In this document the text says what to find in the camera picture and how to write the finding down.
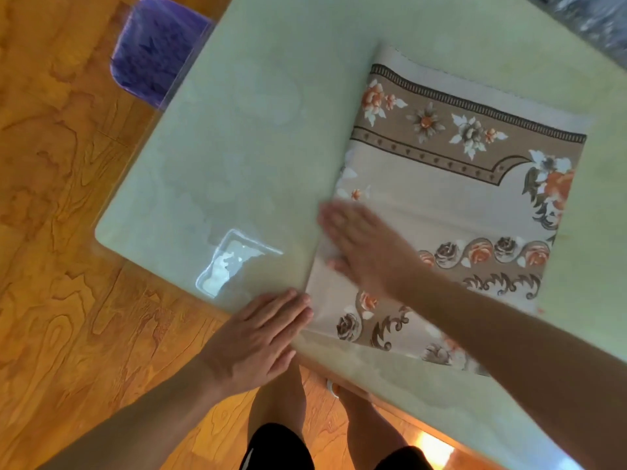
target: person's left hand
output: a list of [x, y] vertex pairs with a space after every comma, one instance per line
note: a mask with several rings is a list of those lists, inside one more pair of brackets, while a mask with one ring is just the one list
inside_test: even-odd
[[233, 315], [196, 357], [208, 367], [223, 398], [263, 386], [287, 370], [289, 345], [311, 321], [310, 298], [289, 289], [264, 294]]

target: purple plastic stool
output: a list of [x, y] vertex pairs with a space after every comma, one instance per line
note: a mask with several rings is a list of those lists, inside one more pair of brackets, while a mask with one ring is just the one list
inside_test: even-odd
[[172, 0], [139, 0], [111, 59], [111, 74], [127, 92], [159, 108], [195, 43], [213, 23]]

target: shorts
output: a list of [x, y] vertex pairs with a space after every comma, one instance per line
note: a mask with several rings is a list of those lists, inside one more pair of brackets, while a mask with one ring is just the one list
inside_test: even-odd
[[[286, 426], [265, 424], [250, 439], [239, 470], [314, 470], [307, 446]], [[379, 462], [374, 470], [433, 470], [416, 447], [404, 447]]]

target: beige fabric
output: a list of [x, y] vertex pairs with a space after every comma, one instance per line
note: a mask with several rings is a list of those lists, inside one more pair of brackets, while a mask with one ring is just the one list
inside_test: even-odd
[[[547, 119], [551, 125], [539, 121]], [[449, 279], [536, 314], [586, 140], [582, 124], [580, 117], [383, 48], [364, 89], [336, 196], [368, 204]], [[326, 239], [320, 243], [307, 286], [316, 312], [311, 330], [485, 373], [414, 311], [359, 291], [325, 268], [335, 253]]]

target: person's left arm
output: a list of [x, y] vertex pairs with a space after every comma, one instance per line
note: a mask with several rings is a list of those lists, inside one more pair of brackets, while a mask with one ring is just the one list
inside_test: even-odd
[[218, 402], [286, 371], [289, 344], [311, 321], [309, 296], [262, 295], [228, 320], [192, 361], [83, 435], [42, 470], [152, 470]]

